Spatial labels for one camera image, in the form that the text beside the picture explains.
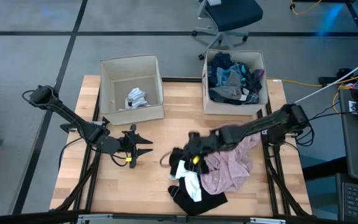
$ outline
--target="clothing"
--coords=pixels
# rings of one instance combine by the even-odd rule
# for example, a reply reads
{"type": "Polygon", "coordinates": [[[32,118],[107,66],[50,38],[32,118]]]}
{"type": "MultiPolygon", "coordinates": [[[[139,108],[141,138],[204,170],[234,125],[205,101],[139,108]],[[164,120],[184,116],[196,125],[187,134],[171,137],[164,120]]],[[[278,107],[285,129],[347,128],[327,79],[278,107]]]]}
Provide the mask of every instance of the clothing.
{"type": "Polygon", "coordinates": [[[195,202],[201,201],[201,189],[200,183],[198,181],[197,173],[193,171],[188,171],[185,169],[185,161],[180,160],[177,173],[175,175],[176,179],[185,178],[185,185],[188,195],[195,202]]]}
{"type": "Polygon", "coordinates": [[[216,87],[218,79],[216,78],[216,70],[218,68],[223,68],[227,70],[232,66],[233,63],[230,59],[230,54],[224,54],[219,52],[215,55],[212,62],[208,64],[208,85],[209,87],[216,87]]]}
{"type": "Polygon", "coordinates": [[[259,103],[260,79],[264,70],[250,72],[249,67],[231,61],[229,54],[218,53],[208,64],[209,97],[217,103],[248,105],[259,103]]]}
{"type": "Polygon", "coordinates": [[[194,165],[190,161],[190,157],[185,153],[183,149],[180,148],[173,148],[172,153],[169,157],[169,165],[171,166],[170,175],[176,176],[179,161],[183,160],[185,161],[184,166],[187,170],[195,171],[199,174],[207,174],[209,172],[208,166],[205,163],[205,160],[203,158],[200,158],[200,161],[197,163],[197,165],[194,165]]]}
{"type": "Polygon", "coordinates": [[[208,174],[201,174],[201,184],[209,194],[237,191],[246,181],[252,169],[248,158],[249,149],[260,141],[260,134],[245,137],[231,151],[208,154],[204,160],[209,167],[208,174]]]}
{"type": "Polygon", "coordinates": [[[258,93],[262,88],[259,80],[263,77],[264,73],[265,70],[263,69],[256,69],[254,72],[248,73],[245,87],[251,92],[258,93]]]}
{"type": "Polygon", "coordinates": [[[231,70],[230,76],[224,81],[223,86],[210,88],[210,91],[215,91],[223,98],[240,100],[241,99],[241,82],[237,72],[231,70]]]}
{"type": "Polygon", "coordinates": [[[140,90],[139,88],[134,88],[128,94],[128,106],[131,109],[136,109],[141,106],[148,106],[147,101],[145,100],[146,92],[140,90]]]}
{"type": "Polygon", "coordinates": [[[216,70],[216,77],[218,78],[217,87],[228,85],[241,86],[241,79],[243,78],[238,65],[233,65],[227,70],[218,68],[216,70]]]}
{"type": "Polygon", "coordinates": [[[194,202],[187,194],[184,178],[179,179],[179,186],[169,186],[168,192],[173,201],[188,215],[199,215],[227,202],[224,193],[210,195],[202,186],[200,186],[200,189],[203,198],[200,202],[194,202]]]}

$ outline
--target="beige storage box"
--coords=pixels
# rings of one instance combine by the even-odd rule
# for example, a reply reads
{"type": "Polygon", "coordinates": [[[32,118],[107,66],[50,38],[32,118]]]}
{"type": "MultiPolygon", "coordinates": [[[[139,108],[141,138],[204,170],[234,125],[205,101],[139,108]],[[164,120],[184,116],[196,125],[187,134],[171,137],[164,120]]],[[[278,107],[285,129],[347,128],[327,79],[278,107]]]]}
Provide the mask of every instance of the beige storage box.
{"type": "Polygon", "coordinates": [[[100,112],[111,124],[164,118],[162,79],[155,55],[102,60],[100,67],[100,112]],[[124,110],[125,99],[133,88],[146,92],[145,100],[150,106],[124,110]]]}
{"type": "Polygon", "coordinates": [[[231,115],[255,115],[258,110],[265,107],[268,101],[266,86],[266,68],[262,53],[259,51],[224,51],[208,50],[203,69],[203,111],[204,114],[231,114],[231,115]],[[253,105],[231,105],[212,101],[208,92],[208,62],[212,62],[219,52],[229,53],[233,62],[243,62],[248,65],[251,72],[256,69],[264,69],[263,79],[260,81],[262,89],[259,91],[259,103],[253,105]]]}

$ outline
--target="crumpled white cloth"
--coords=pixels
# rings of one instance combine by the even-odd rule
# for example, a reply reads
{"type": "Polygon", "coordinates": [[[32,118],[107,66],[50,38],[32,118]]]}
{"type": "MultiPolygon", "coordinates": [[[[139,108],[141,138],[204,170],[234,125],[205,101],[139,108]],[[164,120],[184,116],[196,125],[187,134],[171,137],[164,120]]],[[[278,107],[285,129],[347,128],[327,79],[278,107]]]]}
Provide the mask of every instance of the crumpled white cloth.
{"type": "Polygon", "coordinates": [[[180,160],[178,164],[176,179],[185,178],[186,190],[194,202],[201,201],[201,188],[198,182],[197,173],[185,169],[185,161],[180,160]]]}
{"type": "Polygon", "coordinates": [[[132,102],[131,109],[136,109],[141,106],[148,106],[147,101],[144,99],[146,96],[146,92],[140,90],[139,88],[134,88],[128,94],[128,101],[132,102]]]}

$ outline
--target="chair base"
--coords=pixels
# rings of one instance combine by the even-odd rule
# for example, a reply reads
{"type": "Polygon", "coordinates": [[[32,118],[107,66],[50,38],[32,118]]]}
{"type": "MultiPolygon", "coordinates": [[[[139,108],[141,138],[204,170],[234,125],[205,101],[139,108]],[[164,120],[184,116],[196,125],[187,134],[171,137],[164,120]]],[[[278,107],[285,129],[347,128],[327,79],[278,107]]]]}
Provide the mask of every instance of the chair base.
{"type": "Polygon", "coordinates": [[[201,53],[198,58],[200,60],[204,60],[204,54],[205,52],[210,49],[216,42],[218,42],[219,44],[222,43],[222,41],[224,40],[225,43],[227,44],[227,46],[229,46],[229,49],[233,49],[233,43],[229,40],[229,36],[233,35],[236,37],[243,37],[242,40],[245,42],[248,39],[248,32],[237,32],[237,31],[224,31],[224,32],[219,32],[217,29],[213,29],[212,26],[207,26],[207,27],[195,27],[193,33],[191,33],[192,36],[196,36],[197,32],[204,32],[207,34],[212,34],[215,35],[214,39],[208,44],[208,46],[206,46],[206,48],[204,49],[203,53],[201,53]]]}

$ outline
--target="wooden tabletop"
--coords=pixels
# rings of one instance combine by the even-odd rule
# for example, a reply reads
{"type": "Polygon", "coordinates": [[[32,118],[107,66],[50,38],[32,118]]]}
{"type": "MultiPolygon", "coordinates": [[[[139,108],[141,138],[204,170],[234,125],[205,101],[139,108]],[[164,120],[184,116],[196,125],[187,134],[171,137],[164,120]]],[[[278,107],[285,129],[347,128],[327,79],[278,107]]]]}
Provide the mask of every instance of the wooden tabletop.
{"type": "MultiPolygon", "coordinates": [[[[75,112],[85,120],[92,119],[99,83],[100,77],[97,75],[84,76],[75,112]]],[[[286,103],[281,82],[269,80],[268,91],[273,111],[286,103]]],[[[137,123],[137,133],[154,142],[152,145],[138,147],[154,150],[140,156],[135,169],[130,169],[129,166],[119,167],[109,155],[103,154],[94,189],[92,212],[185,215],[167,192],[168,186],[176,185],[177,182],[168,178],[170,169],[160,167],[162,155],[175,146],[183,147],[188,141],[189,131],[208,134],[210,129],[227,123],[244,123],[256,119],[255,116],[203,114],[200,83],[164,82],[163,92],[165,118],[137,123]]],[[[122,136],[121,131],[129,130],[129,126],[108,125],[108,128],[111,135],[118,138],[122,136]]],[[[77,137],[77,133],[70,133],[67,141],[77,137]]],[[[295,144],[292,138],[287,138],[287,141],[295,144]]],[[[59,206],[77,184],[85,147],[84,141],[78,141],[66,148],[50,208],[59,206]]],[[[291,146],[283,145],[280,155],[289,191],[303,209],[311,213],[297,151],[291,146]]],[[[254,166],[242,188],[234,193],[226,193],[228,203],[203,215],[272,216],[261,143],[250,150],[249,157],[254,166]]],[[[84,188],[81,208],[84,207],[87,190],[88,186],[84,188]]],[[[279,212],[283,213],[277,186],[276,196],[279,212]]]]}

